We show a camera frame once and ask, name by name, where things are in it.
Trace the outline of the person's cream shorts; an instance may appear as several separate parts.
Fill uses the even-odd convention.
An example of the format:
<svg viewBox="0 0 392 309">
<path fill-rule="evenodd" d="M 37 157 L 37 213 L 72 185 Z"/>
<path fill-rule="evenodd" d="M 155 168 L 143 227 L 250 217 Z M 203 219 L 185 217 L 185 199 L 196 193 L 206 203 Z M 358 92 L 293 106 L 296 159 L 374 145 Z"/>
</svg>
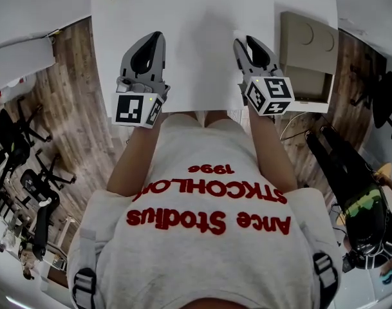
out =
<svg viewBox="0 0 392 309">
<path fill-rule="evenodd" d="M 222 110 L 207 111 L 205 113 L 204 123 L 198 120 L 198 116 L 194 111 L 170 113 L 162 122 L 161 126 L 161 131 L 164 133 L 188 129 L 215 129 L 232 134 L 247 134 L 239 123 L 228 116 L 227 111 Z"/>
</svg>

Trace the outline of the beige drawer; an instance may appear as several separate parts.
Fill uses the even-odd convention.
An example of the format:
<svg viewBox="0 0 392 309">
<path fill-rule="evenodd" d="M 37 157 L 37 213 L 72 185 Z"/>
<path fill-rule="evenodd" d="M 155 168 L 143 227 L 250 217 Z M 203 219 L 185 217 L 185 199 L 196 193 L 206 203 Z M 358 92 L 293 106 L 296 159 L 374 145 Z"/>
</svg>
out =
<svg viewBox="0 0 392 309">
<path fill-rule="evenodd" d="M 327 113 L 333 91 L 334 75 L 295 66 L 285 66 L 295 101 L 287 111 Z"/>
</svg>

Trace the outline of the person's right forearm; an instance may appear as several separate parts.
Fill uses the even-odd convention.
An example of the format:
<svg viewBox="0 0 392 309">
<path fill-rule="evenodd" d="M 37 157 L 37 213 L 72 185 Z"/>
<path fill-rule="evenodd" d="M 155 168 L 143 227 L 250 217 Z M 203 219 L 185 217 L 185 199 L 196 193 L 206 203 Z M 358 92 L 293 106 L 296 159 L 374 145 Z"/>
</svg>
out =
<svg viewBox="0 0 392 309">
<path fill-rule="evenodd" d="M 259 116 L 251 105 L 248 105 L 248 111 L 257 163 L 262 176 L 283 193 L 298 190 L 293 165 L 272 119 Z"/>
</svg>

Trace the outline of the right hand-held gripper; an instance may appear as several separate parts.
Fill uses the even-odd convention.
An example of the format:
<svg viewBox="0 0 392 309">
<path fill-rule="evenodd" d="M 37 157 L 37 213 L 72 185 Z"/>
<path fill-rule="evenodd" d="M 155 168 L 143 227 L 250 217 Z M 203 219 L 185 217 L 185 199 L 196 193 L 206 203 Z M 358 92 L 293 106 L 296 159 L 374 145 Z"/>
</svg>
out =
<svg viewBox="0 0 392 309">
<path fill-rule="evenodd" d="M 244 106 L 253 107 L 259 116 L 285 114 L 295 101 L 290 79 L 275 62 L 275 55 L 263 42 L 246 36 L 247 49 L 239 40 L 233 44 L 243 81 L 239 84 Z"/>
</svg>

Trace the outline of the person's white printed t-shirt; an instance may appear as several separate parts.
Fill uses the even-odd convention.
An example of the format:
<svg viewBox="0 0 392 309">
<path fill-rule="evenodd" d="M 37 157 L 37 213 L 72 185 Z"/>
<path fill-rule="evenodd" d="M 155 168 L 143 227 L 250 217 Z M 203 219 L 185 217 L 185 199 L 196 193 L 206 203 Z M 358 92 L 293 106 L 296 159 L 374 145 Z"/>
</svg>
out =
<svg viewBox="0 0 392 309">
<path fill-rule="evenodd" d="M 160 131 L 142 190 L 95 191 L 68 253 L 76 309 L 323 309 L 341 253 L 317 189 L 283 193 L 248 135 Z"/>
</svg>

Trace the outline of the person's left forearm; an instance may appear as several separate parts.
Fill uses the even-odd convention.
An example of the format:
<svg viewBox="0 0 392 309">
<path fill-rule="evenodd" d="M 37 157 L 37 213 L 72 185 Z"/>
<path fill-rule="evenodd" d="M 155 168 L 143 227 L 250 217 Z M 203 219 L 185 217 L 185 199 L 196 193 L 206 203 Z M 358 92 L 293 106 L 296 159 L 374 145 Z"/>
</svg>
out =
<svg viewBox="0 0 392 309">
<path fill-rule="evenodd" d="M 138 194 L 145 183 L 165 118 L 161 113 L 152 129 L 136 127 L 118 160 L 106 190 L 124 197 Z"/>
</svg>

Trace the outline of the yellow round stool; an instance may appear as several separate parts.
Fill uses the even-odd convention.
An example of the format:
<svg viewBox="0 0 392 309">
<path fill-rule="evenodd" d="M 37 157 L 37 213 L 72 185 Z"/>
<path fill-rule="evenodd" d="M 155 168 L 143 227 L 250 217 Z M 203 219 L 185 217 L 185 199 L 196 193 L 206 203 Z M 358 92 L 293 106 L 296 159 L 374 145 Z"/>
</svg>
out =
<svg viewBox="0 0 392 309">
<path fill-rule="evenodd" d="M 388 162 L 382 165 L 377 171 L 373 173 L 373 176 L 375 178 L 380 178 L 382 176 L 385 176 L 387 178 L 391 177 L 392 173 L 392 163 Z"/>
</svg>

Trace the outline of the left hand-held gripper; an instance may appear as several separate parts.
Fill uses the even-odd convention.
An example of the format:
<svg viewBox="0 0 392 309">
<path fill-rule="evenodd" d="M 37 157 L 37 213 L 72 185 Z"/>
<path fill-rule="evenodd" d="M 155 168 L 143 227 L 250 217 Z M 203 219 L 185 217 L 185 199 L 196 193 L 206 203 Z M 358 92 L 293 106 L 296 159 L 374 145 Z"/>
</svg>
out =
<svg viewBox="0 0 392 309">
<path fill-rule="evenodd" d="M 138 82 L 128 75 L 149 72 L 151 80 L 162 80 L 165 68 L 166 41 L 162 32 L 150 33 L 139 39 L 122 58 L 117 89 L 112 96 L 111 121 L 115 125 L 152 129 L 170 86 L 161 82 Z"/>
</svg>

